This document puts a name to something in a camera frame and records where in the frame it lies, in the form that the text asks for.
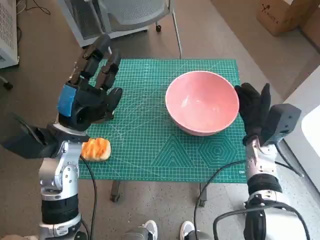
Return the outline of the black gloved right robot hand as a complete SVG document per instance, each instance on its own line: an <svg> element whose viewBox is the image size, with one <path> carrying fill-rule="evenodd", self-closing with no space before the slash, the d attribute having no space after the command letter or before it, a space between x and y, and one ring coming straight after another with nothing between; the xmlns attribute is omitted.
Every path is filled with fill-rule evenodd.
<svg viewBox="0 0 320 240"><path fill-rule="evenodd" d="M271 106L270 84L266 83L258 92L250 83L234 87L239 99L239 114L244 123L245 137L242 142L246 146L253 139L261 137Z"/></svg>

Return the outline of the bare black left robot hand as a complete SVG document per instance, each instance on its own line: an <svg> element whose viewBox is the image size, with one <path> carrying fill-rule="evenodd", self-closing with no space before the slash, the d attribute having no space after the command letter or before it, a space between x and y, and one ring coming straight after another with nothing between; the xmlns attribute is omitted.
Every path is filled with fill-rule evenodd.
<svg viewBox="0 0 320 240"><path fill-rule="evenodd" d="M82 132L93 123L113 119L123 94L122 88L113 87L120 62L120 53L111 49L108 34L83 50L59 96L61 125Z"/></svg>

